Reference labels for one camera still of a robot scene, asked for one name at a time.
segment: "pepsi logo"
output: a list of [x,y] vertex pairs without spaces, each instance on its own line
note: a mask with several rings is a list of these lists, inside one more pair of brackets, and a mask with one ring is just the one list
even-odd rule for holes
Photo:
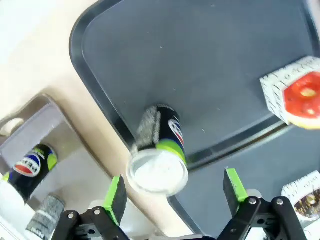
[[168,124],[174,135],[179,139],[180,143],[184,145],[184,138],[181,132],[180,123],[177,120],[171,119],[168,121]]
[[29,154],[23,160],[18,161],[13,169],[21,175],[34,178],[40,172],[41,162],[37,155]]

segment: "green pad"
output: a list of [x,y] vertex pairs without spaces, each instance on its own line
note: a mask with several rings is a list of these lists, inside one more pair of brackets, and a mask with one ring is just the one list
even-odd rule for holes
[[102,207],[116,225],[120,225],[121,219],[124,216],[127,200],[128,196],[124,178],[122,176],[113,177]]
[[248,197],[247,191],[242,184],[236,169],[226,168],[224,170],[223,191],[231,214],[234,217],[238,211],[239,204]]

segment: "can lid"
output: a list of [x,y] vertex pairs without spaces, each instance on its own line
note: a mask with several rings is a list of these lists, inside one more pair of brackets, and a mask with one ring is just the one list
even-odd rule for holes
[[176,154],[163,149],[146,149],[135,154],[126,168],[136,191],[172,196],[187,184],[188,170]]

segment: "bolt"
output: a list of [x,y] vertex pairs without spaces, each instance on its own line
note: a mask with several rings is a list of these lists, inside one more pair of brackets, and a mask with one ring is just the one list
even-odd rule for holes
[[278,198],[278,199],[276,200],[276,204],[282,205],[282,204],[284,204],[284,201],[282,201],[282,199]]
[[257,203],[257,200],[255,198],[250,198],[249,199],[249,203],[250,204],[256,204]]

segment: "tray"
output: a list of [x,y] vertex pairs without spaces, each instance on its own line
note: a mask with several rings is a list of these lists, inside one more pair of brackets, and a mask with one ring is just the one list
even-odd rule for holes
[[223,191],[225,168],[235,168],[246,189],[256,189],[271,201],[284,185],[320,171],[319,141],[319,131],[287,126],[190,172],[186,187],[169,201],[193,231],[217,237],[232,217]]
[[304,0],[102,0],[78,19],[69,44],[128,146],[145,108],[167,103],[180,114],[190,163],[276,124],[259,78],[320,54]]
[[[50,97],[46,95],[35,97],[21,111],[1,120],[0,129],[17,118],[23,119],[24,124],[10,136],[0,137],[2,174],[40,142],[52,146],[58,157],[58,164],[28,201],[33,209],[36,209],[49,193],[59,196],[65,202],[65,210],[75,210],[80,214],[88,209],[91,202],[105,198],[111,178],[94,159]],[[17,228],[24,230],[21,222]],[[129,199],[121,228],[128,236],[138,240],[146,239],[146,236],[156,230]]]

